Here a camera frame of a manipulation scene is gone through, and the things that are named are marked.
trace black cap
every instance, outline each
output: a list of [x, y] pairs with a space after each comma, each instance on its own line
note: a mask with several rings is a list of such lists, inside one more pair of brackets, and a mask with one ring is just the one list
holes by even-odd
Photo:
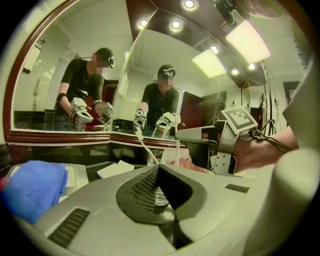
[[176, 77], [176, 70], [171, 65], [162, 65], [158, 71], [158, 79], [160, 80], [168, 80], [174, 79]]
[[115, 66], [115, 57], [112, 50], [108, 48], [101, 48], [96, 51], [96, 54], [102, 56], [102, 61], [107, 62], [109, 68], [112, 69]]

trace ceiling light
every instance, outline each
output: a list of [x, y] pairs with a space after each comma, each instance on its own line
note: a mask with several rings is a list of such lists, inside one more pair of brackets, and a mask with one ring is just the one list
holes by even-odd
[[143, 19], [143, 20], [141, 21], [141, 25], [142, 25], [142, 26], [145, 27], [147, 24], [148, 24], [148, 22], [147, 22], [145, 19]]
[[214, 52], [214, 54], [218, 54], [218, 52], [219, 52], [219, 49], [216, 46], [212, 46], [211, 50]]
[[173, 26], [175, 29], [177, 29], [177, 28], [180, 27], [180, 22], [179, 22], [179, 21], [174, 21], [174, 22], [172, 23], [172, 26]]
[[169, 29], [175, 33], [181, 32], [183, 29], [183, 24], [180, 21], [174, 20], [169, 23]]
[[249, 70], [254, 70], [256, 68], [255, 64], [249, 64], [248, 69]]
[[236, 76], [239, 74], [239, 70], [238, 69], [232, 69], [231, 74]]
[[196, 64], [208, 78], [214, 78], [227, 73], [224, 65], [222, 65], [217, 55], [215, 55], [211, 49], [207, 49], [194, 57], [192, 62]]
[[192, 8], [195, 4], [191, 0], [187, 0], [184, 2], [185, 6], [188, 8]]
[[237, 49], [248, 64], [260, 62], [271, 56], [265, 41], [247, 20], [234, 28], [225, 39]]
[[143, 30], [147, 24], [148, 24], [148, 21], [146, 21], [145, 19], [142, 19], [138, 22], [137, 26], [140, 30]]
[[181, 6], [183, 9], [189, 12], [194, 12], [198, 9], [199, 3], [197, 0], [182, 0]]

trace person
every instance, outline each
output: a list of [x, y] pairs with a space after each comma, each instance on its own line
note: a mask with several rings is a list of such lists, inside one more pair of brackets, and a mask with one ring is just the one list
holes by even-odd
[[[233, 0], [240, 10], [239, 13], [247, 13], [251, 17], [262, 19], [275, 19], [282, 13], [277, 11], [276, 1], [272, 0]], [[293, 46], [296, 51], [297, 59], [301, 68], [305, 72], [309, 60], [313, 54], [312, 48], [301, 31], [294, 25], [293, 19], [290, 17], [293, 30]], [[280, 143], [295, 150], [298, 149], [297, 140], [290, 126], [283, 131], [271, 135], [272, 138]], [[234, 145], [233, 155], [236, 158], [235, 172], [241, 172], [249, 168], [261, 168], [263, 166], [275, 164], [284, 153], [277, 150], [267, 141], [250, 140], [245, 141], [238, 139]]]
[[84, 98], [92, 96], [94, 110], [102, 115], [106, 103], [102, 101], [102, 90], [105, 68], [113, 68], [115, 65], [113, 52], [108, 48], [97, 50], [90, 61], [73, 59], [61, 80], [55, 111], [55, 131], [74, 131], [74, 125], [78, 125], [79, 117], [71, 109], [71, 102], [74, 97]]
[[179, 93], [174, 88], [176, 70], [171, 65], [163, 65], [157, 73], [157, 81], [144, 89], [142, 101], [137, 111], [147, 112], [143, 135], [150, 137], [157, 120], [165, 113], [175, 114], [178, 108]]

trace black grille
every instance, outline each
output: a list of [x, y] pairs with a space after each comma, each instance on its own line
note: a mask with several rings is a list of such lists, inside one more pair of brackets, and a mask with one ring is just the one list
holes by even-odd
[[134, 202], [149, 212], [154, 210], [156, 203], [157, 174], [158, 170], [152, 172], [135, 184], [130, 192], [130, 196]]
[[53, 231], [48, 237], [52, 242], [67, 248], [71, 241], [78, 233], [80, 227], [89, 215], [89, 211], [83, 209], [75, 209], [68, 217]]
[[248, 190], [249, 190], [248, 187], [238, 186], [238, 185], [233, 185], [233, 184], [228, 184], [225, 188], [226, 188], [226, 189], [229, 189], [229, 190], [234, 190], [234, 191], [242, 192], [242, 193], [247, 193]]
[[189, 150], [192, 163], [195, 166], [208, 169], [209, 164], [209, 145], [183, 141]]

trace white card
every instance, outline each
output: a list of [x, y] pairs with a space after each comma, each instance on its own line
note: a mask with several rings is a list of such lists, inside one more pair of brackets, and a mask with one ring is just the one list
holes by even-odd
[[124, 174], [132, 171], [135, 167], [124, 161], [120, 161], [118, 164], [113, 163], [97, 172], [100, 178], [109, 178], [115, 175]]
[[68, 171], [68, 181], [66, 183], [66, 187], [74, 187], [76, 185], [74, 169], [71, 166], [66, 166], [65, 169]]

